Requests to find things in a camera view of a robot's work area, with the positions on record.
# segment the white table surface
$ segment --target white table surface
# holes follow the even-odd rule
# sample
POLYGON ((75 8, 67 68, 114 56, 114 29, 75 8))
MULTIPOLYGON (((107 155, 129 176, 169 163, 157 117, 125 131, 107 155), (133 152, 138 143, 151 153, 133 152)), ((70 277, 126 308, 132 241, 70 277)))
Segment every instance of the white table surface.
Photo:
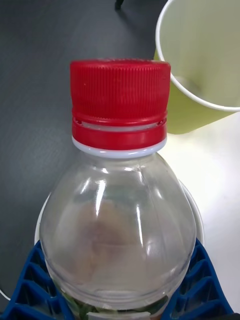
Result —
POLYGON ((169 134, 159 154, 195 199, 205 248, 230 306, 240 312, 240 112, 169 134))

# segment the clear plastic bottle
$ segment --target clear plastic bottle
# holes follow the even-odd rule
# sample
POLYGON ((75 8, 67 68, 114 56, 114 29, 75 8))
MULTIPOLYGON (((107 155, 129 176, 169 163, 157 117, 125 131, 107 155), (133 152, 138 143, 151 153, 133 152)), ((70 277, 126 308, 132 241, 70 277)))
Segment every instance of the clear plastic bottle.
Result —
POLYGON ((51 193, 40 240, 50 276, 82 320, 159 315, 187 272, 194 216, 156 153, 166 143, 169 85, 167 63, 71 64, 79 157, 51 193))

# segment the paper cup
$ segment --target paper cup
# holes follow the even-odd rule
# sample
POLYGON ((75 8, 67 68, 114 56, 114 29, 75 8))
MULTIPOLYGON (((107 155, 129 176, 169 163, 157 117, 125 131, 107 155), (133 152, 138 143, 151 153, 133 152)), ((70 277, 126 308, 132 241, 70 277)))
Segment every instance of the paper cup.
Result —
POLYGON ((171 64, 168 132, 183 134, 240 111, 240 1, 168 0, 155 59, 171 64))

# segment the bottle cap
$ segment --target bottle cap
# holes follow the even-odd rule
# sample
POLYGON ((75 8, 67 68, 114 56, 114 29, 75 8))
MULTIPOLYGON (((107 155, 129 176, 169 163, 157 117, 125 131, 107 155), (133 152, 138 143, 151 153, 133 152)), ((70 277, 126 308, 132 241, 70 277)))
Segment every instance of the bottle cap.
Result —
POLYGON ((104 150, 136 150, 159 144, 167 136, 170 74, 166 62, 72 62, 73 138, 104 150))

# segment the white neck ring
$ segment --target white neck ring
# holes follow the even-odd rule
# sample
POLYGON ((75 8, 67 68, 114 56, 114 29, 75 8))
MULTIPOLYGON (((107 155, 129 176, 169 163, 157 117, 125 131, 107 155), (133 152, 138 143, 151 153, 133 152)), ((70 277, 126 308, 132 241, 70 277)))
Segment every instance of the white neck ring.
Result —
POLYGON ((157 144, 148 146, 146 148, 133 149, 133 150, 104 150, 104 149, 93 148, 91 146, 78 142, 77 140, 74 139, 73 136, 72 136, 72 142, 75 145, 75 147, 77 147, 79 150, 92 156, 101 157, 101 158, 111 158, 111 159, 132 159, 132 158, 149 156, 151 154, 156 153, 157 151, 159 151, 165 146, 167 142, 167 138, 165 138, 163 141, 157 144))

